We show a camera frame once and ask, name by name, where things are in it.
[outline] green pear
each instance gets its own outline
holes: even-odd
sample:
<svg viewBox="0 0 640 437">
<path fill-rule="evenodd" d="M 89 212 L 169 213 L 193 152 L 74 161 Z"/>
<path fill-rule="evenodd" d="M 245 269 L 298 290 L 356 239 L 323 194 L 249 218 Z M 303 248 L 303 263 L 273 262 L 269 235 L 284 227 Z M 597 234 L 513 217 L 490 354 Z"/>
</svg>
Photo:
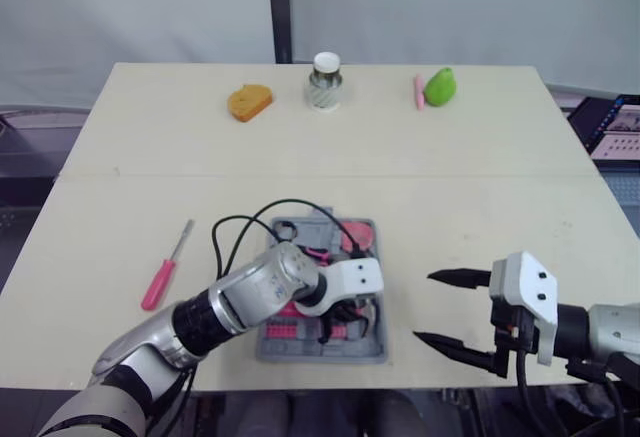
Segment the green pear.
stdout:
<svg viewBox="0 0 640 437">
<path fill-rule="evenodd" d="M 438 73 L 427 82 L 423 93 L 425 100 L 435 107 L 449 102 L 451 97 L 456 93 L 456 79 L 453 78 L 453 70 L 449 67 L 440 69 Z"/>
</svg>

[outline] white table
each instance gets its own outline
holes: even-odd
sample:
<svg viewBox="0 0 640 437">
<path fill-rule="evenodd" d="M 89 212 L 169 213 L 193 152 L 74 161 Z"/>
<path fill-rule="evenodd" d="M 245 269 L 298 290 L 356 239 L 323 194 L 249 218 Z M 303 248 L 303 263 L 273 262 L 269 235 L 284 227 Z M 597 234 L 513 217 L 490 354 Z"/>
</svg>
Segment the white table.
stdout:
<svg viewBox="0 0 640 437">
<path fill-rule="evenodd" d="M 202 362 L 196 389 L 505 385 L 411 331 L 491 349 L 486 289 L 425 276 L 490 268 L 522 249 L 556 275 L 562 302 L 639 300 L 638 239 L 533 69 L 455 67 L 455 99 L 418 112 L 411 78 L 436 68 L 347 66 L 345 103 L 329 115 L 302 101 L 308 70 L 116 66 L 0 295 L 0 386 L 82 388 L 103 348 L 149 315 L 140 299 L 187 218 L 196 226 L 167 303 L 212 282 L 215 220 L 282 197 L 376 222 L 389 360 L 263 363 L 250 332 Z M 275 94 L 248 124 L 226 111 L 243 83 Z M 270 215 L 307 212 L 284 206 Z M 237 228 L 222 232 L 227 252 Z M 264 250 L 260 229 L 248 237 L 238 264 Z M 571 380 L 562 360 L 533 362 L 531 383 Z"/>
</svg>

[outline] pink screwdriver handle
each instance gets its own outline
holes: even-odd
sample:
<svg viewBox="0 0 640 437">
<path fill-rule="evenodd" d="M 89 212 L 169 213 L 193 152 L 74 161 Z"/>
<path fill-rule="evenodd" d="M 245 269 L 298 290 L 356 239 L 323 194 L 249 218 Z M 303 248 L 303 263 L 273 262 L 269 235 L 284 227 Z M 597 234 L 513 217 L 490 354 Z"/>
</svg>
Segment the pink screwdriver handle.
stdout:
<svg viewBox="0 0 640 437">
<path fill-rule="evenodd" d="M 167 289 L 167 285 L 169 285 L 171 272 L 175 266 L 176 263 L 173 260 L 165 259 L 162 262 L 162 267 L 160 267 L 160 270 L 158 270 L 156 276 L 153 278 L 140 304 L 144 310 L 154 310 L 157 307 L 158 302 L 160 302 L 160 299 L 164 295 L 164 291 Z"/>
</svg>

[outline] black cable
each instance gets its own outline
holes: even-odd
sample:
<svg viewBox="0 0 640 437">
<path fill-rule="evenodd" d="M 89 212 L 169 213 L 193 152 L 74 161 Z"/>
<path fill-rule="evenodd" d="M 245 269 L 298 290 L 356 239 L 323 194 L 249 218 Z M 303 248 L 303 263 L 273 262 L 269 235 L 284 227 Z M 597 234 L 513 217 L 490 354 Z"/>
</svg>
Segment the black cable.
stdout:
<svg viewBox="0 0 640 437">
<path fill-rule="evenodd" d="M 178 407 L 178 410 L 176 411 L 175 415 L 173 416 L 173 419 L 171 419 L 171 422 L 169 422 L 167 427 L 164 429 L 164 432 L 162 432 L 162 434 L 160 434 L 160 437 L 168 437 L 169 436 L 169 434 L 171 433 L 173 428 L 178 423 L 178 420 L 180 419 L 180 416 L 182 415 L 182 412 L 184 412 L 184 408 L 187 406 L 187 400 L 189 400 L 189 396 L 191 395 L 191 387 L 193 386 L 193 381 L 196 378 L 196 370 L 198 370 L 198 366 L 197 365 L 195 365 L 194 367 L 191 368 L 191 371 L 190 371 L 191 374 L 189 375 L 189 383 L 187 384 L 187 388 L 184 391 L 184 395 L 182 396 L 182 402 L 180 402 L 180 407 Z"/>
<path fill-rule="evenodd" d="M 636 418 L 640 416 L 640 410 L 628 410 L 622 414 L 622 418 Z M 608 419 L 597 420 L 593 424 L 585 427 L 582 430 L 579 430 L 575 434 L 571 434 L 571 437 L 593 437 L 596 435 L 602 435 L 601 432 L 605 430 L 609 424 L 613 423 L 613 420 L 616 417 L 610 417 Z"/>
<path fill-rule="evenodd" d="M 213 242 L 213 250 L 216 254 L 216 263 L 218 265 L 218 269 L 216 271 L 216 280 L 220 279 L 220 277 L 222 277 L 222 255 L 220 253 L 220 245 L 218 244 L 218 236 L 217 236 L 217 232 L 218 232 L 218 227 L 229 221 L 229 220 L 236 220 L 236 219 L 243 219 L 243 220 L 248 220 L 249 224 L 251 225 L 253 222 L 259 224 L 260 226 L 262 226 L 267 232 L 269 232 L 271 234 L 271 236 L 276 239 L 277 242 L 281 242 L 282 239 L 280 238 L 280 236 L 278 235 L 278 233 L 273 230 L 271 227 L 269 227 L 267 224 L 265 224 L 264 222 L 262 222 L 261 220 L 255 218 L 255 217 L 250 217 L 248 215 L 230 215 L 229 217 L 225 217 L 223 219 L 220 219 L 219 221 L 217 221 L 212 229 L 211 229 L 211 241 Z"/>
<path fill-rule="evenodd" d="M 531 399 L 529 398 L 529 389 L 527 387 L 527 373 L 525 368 L 526 358 L 527 352 L 523 349 L 519 349 L 516 354 L 516 378 L 518 380 L 518 392 L 520 393 L 520 400 L 522 400 L 522 405 L 527 412 L 529 420 L 535 427 L 536 432 L 542 437 L 554 435 L 552 432 L 549 432 L 547 427 L 538 418 L 538 414 L 536 414 L 536 411 L 531 404 Z"/>
<path fill-rule="evenodd" d="M 622 406 L 622 399 L 620 399 L 620 392 L 618 392 L 615 384 L 609 378 L 606 378 L 604 386 L 615 409 L 616 432 L 619 437 L 624 437 L 624 407 Z"/>
<path fill-rule="evenodd" d="M 358 244 L 358 242 L 356 242 L 356 239 L 353 238 L 353 236 L 346 229 L 346 227 L 344 225 L 342 225 L 342 222 L 340 222 L 337 218 L 335 218 L 333 215 L 331 215 L 330 212 L 327 212 L 325 209 L 323 209 L 322 207 L 320 207 L 317 204 L 314 204 L 313 202 L 309 202 L 307 200 L 302 200 L 302 199 L 280 199 L 280 200 L 276 200 L 276 201 L 271 202 L 270 204 L 264 206 L 258 212 L 253 214 L 253 218 L 257 219 L 264 212 L 269 210 L 271 207 L 275 207 L 276 205 L 280 205 L 280 204 L 303 204 L 303 205 L 308 205 L 309 207 L 312 207 L 312 208 L 316 209 L 318 212 L 321 212 L 322 214 L 326 215 L 334 224 L 336 224 L 336 226 L 351 241 L 351 245 L 353 246 L 353 251 L 351 252 L 352 257 L 354 257 L 354 256 L 358 256 L 358 257 L 363 256 L 362 255 L 362 251 L 360 250 L 360 245 Z M 224 272 L 222 273 L 222 276 L 227 275 L 229 273 L 229 271 L 231 270 L 231 265 L 233 265 L 233 259 L 235 258 L 236 253 L 238 252 L 238 247 L 240 246 L 240 242 L 242 242 L 244 234 L 247 232 L 247 230 L 249 229 L 251 224 L 252 224 L 252 222 L 247 222 L 247 224 L 244 226 L 244 228 L 240 232 L 240 235 L 238 235 L 238 238 L 236 239 L 236 243 L 234 244 L 233 249 L 231 250 L 231 254 L 229 255 L 229 261 L 227 262 L 227 266 L 225 267 Z"/>
</svg>

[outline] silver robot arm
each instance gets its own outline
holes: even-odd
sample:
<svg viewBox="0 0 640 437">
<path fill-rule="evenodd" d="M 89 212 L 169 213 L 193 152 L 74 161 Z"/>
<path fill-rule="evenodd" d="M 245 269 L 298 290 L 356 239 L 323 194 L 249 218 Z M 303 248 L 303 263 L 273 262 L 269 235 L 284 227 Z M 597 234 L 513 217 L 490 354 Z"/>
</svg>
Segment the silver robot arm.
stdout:
<svg viewBox="0 0 640 437">
<path fill-rule="evenodd" d="M 342 280 L 327 278 L 333 274 Z M 319 268 L 297 246 L 282 242 L 114 341 L 95 363 L 87 388 L 58 409 L 38 436 L 141 437 L 149 418 L 166 410 L 163 396 L 182 387 L 184 371 L 220 344 L 292 300 L 305 315 L 319 316 L 335 302 L 382 288 L 376 259 Z"/>
</svg>

